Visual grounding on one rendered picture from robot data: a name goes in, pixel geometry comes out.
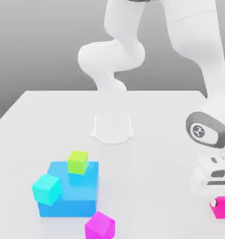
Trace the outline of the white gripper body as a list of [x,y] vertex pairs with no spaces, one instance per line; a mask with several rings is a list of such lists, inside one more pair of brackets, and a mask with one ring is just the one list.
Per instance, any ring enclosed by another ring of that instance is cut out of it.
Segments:
[[202,197],[225,197],[225,169],[206,173],[197,167],[192,173],[190,189]]

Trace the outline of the small lime green cube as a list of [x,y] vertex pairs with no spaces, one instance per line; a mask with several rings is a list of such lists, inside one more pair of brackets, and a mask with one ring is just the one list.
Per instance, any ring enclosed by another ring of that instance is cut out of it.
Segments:
[[88,153],[72,151],[67,160],[68,173],[84,175],[88,167]]

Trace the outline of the small pink cube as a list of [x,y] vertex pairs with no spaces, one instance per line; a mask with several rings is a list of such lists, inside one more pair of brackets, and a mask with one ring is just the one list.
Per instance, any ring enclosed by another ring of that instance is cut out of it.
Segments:
[[225,219],[225,197],[217,197],[217,206],[211,207],[217,219]]

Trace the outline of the small cyan cube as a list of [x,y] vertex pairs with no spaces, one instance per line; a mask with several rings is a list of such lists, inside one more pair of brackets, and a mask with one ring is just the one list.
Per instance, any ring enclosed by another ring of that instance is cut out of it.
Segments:
[[32,185],[33,196],[36,202],[52,206],[62,194],[59,177],[43,174]]

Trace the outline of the small purple cube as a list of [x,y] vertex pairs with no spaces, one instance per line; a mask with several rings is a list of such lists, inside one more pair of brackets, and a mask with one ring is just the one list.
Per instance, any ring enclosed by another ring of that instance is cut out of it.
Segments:
[[113,239],[115,236],[115,220],[96,212],[85,224],[85,239]]

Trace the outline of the large blue box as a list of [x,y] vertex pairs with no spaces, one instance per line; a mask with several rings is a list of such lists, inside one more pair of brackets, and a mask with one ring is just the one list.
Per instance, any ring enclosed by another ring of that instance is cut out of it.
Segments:
[[89,162],[84,175],[69,174],[67,162],[52,162],[47,173],[60,178],[62,194],[52,205],[38,203],[41,217],[91,217],[98,200],[98,162]]

